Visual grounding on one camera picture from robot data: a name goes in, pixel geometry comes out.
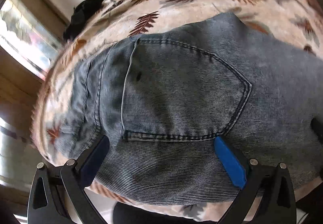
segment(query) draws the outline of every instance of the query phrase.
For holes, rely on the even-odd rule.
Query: gray fabric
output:
[[[231,13],[130,37],[78,65],[55,145],[77,158],[106,135],[97,179],[148,204],[233,200],[217,135],[261,164],[285,162],[296,188],[323,165],[310,128],[323,111],[322,74],[320,59]]]

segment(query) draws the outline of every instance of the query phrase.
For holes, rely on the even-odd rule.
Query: blue gripper pad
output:
[[[227,171],[233,185],[242,189],[247,182],[247,171],[231,150],[233,147],[230,148],[220,136],[214,139],[214,150],[216,155]]]

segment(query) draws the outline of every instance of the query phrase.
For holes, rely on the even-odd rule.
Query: denim fabric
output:
[[[322,74],[320,59],[230,13],[130,37],[79,63],[55,145],[77,158],[106,135],[97,179],[148,204],[233,200],[217,135],[261,164],[285,162],[296,188],[323,165],[310,128],[323,111]]]

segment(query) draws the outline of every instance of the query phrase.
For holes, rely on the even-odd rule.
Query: back pocket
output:
[[[123,138],[189,142],[225,135],[250,91],[251,84],[216,54],[139,39],[124,83]]]

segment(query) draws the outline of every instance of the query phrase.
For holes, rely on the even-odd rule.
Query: metal screw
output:
[[[75,164],[75,160],[74,160],[74,159],[69,159],[69,160],[67,160],[66,164],[67,164],[68,166],[72,166],[72,165],[74,165],[74,164]]]
[[[258,161],[254,158],[250,159],[250,164],[253,166],[257,166],[258,165]]]
[[[43,162],[40,162],[37,164],[37,168],[38,169],[42,169],[44,167],[44,163]]]
[[[280,166],[282,169],[286,169],[286,168],[287,168],[287,166],[286,166],[286,164],[285,164],[285,163],[280,163],[280,164],[279,164],[279,166]]]

